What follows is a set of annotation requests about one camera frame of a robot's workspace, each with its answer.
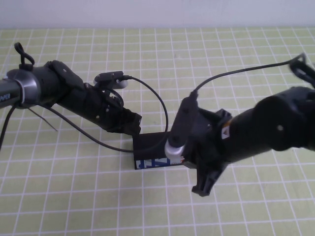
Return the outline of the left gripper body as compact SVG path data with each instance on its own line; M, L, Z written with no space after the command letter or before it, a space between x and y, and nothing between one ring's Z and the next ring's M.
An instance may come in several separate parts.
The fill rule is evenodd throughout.
M113 88L85 83L85 115L110 133L134 134L134 113Z

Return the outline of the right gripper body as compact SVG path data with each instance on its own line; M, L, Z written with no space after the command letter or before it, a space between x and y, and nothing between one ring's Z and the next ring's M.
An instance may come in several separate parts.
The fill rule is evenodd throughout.
M184 158L197 164L197 181L192 192L201 197L210 195L227 167L227 161L223 159L221 130L231 118L231 113L224 109L216 112L198 109Z

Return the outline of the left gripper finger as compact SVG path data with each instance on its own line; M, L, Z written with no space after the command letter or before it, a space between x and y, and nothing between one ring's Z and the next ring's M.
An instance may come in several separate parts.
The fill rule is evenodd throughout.
M124 133L127 135L139 135L141 131L141 120L141 115L128 111L126 113L126 120L124 123Z

